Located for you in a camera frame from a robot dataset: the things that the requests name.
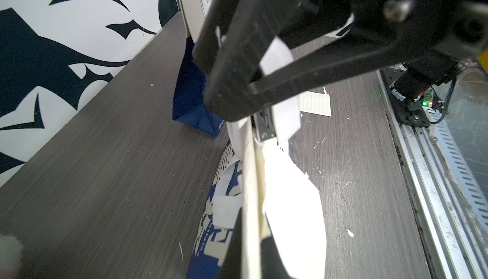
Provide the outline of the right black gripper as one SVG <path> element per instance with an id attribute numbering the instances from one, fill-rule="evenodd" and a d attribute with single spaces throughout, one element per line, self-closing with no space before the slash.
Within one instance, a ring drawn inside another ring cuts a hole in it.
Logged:
<path id="1" fill-rule="evenodd" d="M 250 83 L 258 96 L 295 96 L 431 50 L 466 58 L 487 50 L 487 0 L 321 0 L 315 33 L 353 18 L 344 37 Z"/>

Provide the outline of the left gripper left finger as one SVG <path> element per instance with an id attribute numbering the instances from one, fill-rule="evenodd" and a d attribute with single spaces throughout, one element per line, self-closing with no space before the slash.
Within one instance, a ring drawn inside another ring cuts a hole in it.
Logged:
<path id="1" fill-rule="evenodd" d="M 236 218 L 235 229 L 227 249 L 226 257 L 221 266 L 218 279 L 240 279 L 241 278 L 241 251 L 242 251 L 242 210 L 239 210 Z"/>

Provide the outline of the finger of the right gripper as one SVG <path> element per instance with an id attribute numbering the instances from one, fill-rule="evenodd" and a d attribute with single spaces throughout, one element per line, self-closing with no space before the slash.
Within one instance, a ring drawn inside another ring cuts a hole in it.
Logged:
<path id="1" fill-rule="evenodd" d="M 246 118 L 279 96 L 258 96 L 250 83 L 271 42 L 302 0 L 212 0 L 194 62 L 209 77 L 205 105 L 226 121 Z"/>

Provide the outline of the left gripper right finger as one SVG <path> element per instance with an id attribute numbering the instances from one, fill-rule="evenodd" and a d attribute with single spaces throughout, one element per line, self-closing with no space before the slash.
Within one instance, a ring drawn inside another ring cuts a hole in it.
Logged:
<path id="1" fill-rule="evenodd" d="M 273 236 L 261 241 L 261 273 L 265 279 L 290 279 Z"/>

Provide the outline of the blue white paper bag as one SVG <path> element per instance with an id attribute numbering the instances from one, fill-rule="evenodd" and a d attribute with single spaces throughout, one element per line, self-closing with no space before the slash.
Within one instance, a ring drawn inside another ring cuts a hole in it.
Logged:
<path id="1" fill-rule="evenodd" d="M 259 195 L 252 120 L 227 126 L 221 156 L 191 252 L 187 278 L 217 278 L 242 210 L 241 278 L 262 278 Z"/>
<path id="2" fill-rule="evenodd" d="M 180 1 L 188 37 L 174 92 L 172 119 L 217 137 L 224 121 L 203 103 L 207 77 L 195 65 L 192 55 L 212 0 Z"/>

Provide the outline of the white paper receipt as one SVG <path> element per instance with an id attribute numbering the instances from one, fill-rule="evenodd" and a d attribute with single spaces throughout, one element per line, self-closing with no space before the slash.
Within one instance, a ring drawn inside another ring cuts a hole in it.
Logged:
<path id="1" fill-rule="evenodd" d="M 304 92 L 299 95 L 299 102 L 301 112 L 326 117 L 332 116 L 329 94 Z"/>
<path id="2" fill-rule="evenodd" d="M 324 278 L 327 253 L 318 189 L 277 144 L 263 145 L 264 211 L 283 265 L 292 278 Z"/>

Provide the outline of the small white stapler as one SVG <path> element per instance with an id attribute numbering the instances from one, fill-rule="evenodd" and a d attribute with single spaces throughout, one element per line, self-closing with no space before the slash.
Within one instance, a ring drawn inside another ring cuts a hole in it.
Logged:
<path id="1" fill-rule="evenodd" d="M 269 45 L 259 62 L 259 70 L 267 77 L 273 72 L 290 65 L 294 61 L 289 47 L 276 37 Z M 301 127 L 299 97 L 277 97 L 271 105 L 253 117 L 255 136 L 259 142 L 277 139 L 279 142 L 290 139 Z"/>

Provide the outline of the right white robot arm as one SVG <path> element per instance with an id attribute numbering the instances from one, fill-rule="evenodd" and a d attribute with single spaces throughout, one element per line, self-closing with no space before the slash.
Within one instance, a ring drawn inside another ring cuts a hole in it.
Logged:
<path id="1" fill-rule="evenodd" d="M 412 99 L 485 50 L 487 0 L 212 0 L 193 60 L 205 105 L 237 121 L 396 64 Z"/>

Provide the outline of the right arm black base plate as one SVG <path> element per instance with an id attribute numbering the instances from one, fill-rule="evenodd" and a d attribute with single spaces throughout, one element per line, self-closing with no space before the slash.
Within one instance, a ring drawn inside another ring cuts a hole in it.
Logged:
<path id="1" fill-rule="evenodd" d="M 385 67 L 380 70 L 393 113 L 401 125 L 427 128 L 430 121 L 423 109 L 423 93 L 429 86 L 407 70 Z"/>

